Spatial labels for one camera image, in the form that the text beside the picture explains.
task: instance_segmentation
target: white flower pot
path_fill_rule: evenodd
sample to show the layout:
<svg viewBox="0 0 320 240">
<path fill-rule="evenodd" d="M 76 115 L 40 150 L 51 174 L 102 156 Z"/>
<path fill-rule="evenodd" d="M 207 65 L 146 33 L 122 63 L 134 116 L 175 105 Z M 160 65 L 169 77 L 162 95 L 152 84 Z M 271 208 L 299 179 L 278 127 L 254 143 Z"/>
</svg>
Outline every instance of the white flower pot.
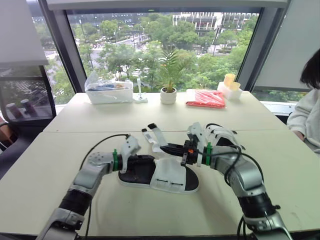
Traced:
<svg viewBox="0 0 320 240">
<path fill-rule="evenodd" d="M 174 104 L 177 98 L 177 89 L 173 87 L 174 92 L 164 91 L 165 87 L 161 88 L 160 100 L 163 104 Z"/>
</svg>

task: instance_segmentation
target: white table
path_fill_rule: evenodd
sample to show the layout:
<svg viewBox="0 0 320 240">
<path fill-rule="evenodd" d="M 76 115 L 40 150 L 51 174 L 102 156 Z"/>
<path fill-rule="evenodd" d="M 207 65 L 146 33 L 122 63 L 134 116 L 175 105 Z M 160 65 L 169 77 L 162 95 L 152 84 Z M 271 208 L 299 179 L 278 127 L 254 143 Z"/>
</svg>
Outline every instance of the white table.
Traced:
<svg viewBox="0 0 320 240">
<path fill-rule="evenodd" d="M 112 132 L 41 133 L 0 181 L 0 232 L 37 235 L 65 195 L 87 151 Z M 132 132 L 150 152 L 142 133 Z M 185 132 L 165 132 L 183 144 Z M 320 226 L 318 157 L 289 130 L 238 131 L 238 141 L 261 165 L 273 204 L 290 231 Z M 124 142 L 116 137 L 97 151 L 111 152 Z M 242 216 L 223 176 L 207 166 L 192 169 L 200 189 L 174 194 L 120 185 L 106 175 L 92 202 L 90 236 L 194 236 L 235 234 Z M 84 235 L 84 223 L 80 234 Z"/>
<path fill-rule="evenodd" d="M 165 105 L 159 93 L 149 93 L 148 103 L 91 104 L 85 93 L 77 93 L 44 132 L 139 132 L 151 123 L 163 131 L 186 131 L 194 122 L 232 130 L 286 129 L 247 91 L 239 100 L 226 100 L 223 109 L 187 106 L 185 98 L 185 93 L 178 93 L 175 104 Z"/>
</svg>

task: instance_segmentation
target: yellow object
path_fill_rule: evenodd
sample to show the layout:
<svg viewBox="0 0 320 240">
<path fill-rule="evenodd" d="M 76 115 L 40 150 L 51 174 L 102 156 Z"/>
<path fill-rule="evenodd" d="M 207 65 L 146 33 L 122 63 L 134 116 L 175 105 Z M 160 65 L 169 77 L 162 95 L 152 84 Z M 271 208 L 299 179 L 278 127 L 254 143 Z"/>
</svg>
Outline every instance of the yellow object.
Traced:
<svg viewBox="0 0 320 240">
<path fill-rule="evenodd" d="M 236 75 L 234 75 L 233 73 L 227 73 L 225 76 L 224 76 L 224 85 L 226 87 L 230 87 L 230 84 L 233 83 L 235 81 L 235 78 L 236 78 Z"/>
<path fill-rule="evenodd" d="M 231 91 L 238 91 L 238 89 L 240 88 L 240 83 L 238 82 L 232 82 L 229 86 Z"/>
</svg>

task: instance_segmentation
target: white box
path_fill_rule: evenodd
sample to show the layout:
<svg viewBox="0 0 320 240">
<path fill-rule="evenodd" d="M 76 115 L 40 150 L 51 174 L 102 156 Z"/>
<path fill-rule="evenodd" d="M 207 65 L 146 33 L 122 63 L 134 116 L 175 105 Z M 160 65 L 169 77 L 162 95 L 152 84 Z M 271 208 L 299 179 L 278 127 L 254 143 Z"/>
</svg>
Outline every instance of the white box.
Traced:
<svg viewBox="0 0 320 240">
<path fill-rule="evenodd" d="M 223 93 L 223 96 L 228 100 L 236 100 L 240 98 L 241 93 L 243 92 L 240 88 L 237 91 L 232 91 L 226 87 L 223 81 L 219 82 L 217 90 Z"/>
<path fill-rule="evenodd" d="M 132 81 L 110 82 L 109 85 L 123 87 L 110 87 L 108 90 L 96 90 L 100 86 L 91 84 L 85 91 L 92 104 L 131 103 L 133 101 L 134 86 Z"/>
</svg>

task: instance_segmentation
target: person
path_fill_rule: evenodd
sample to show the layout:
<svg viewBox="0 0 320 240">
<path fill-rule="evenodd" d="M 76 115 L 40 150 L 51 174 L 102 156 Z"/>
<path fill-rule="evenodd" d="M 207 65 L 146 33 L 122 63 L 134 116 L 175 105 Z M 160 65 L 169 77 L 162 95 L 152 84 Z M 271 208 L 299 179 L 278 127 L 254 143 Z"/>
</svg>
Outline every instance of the person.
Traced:
<svg viewBox="0 0 320 240">
<path fill-rule="evenodd" d="M 320 49 L 305 64 L 300 82 L 312 90 L 296 104 L 287 126 L 320 157 Z"/>
</svg>

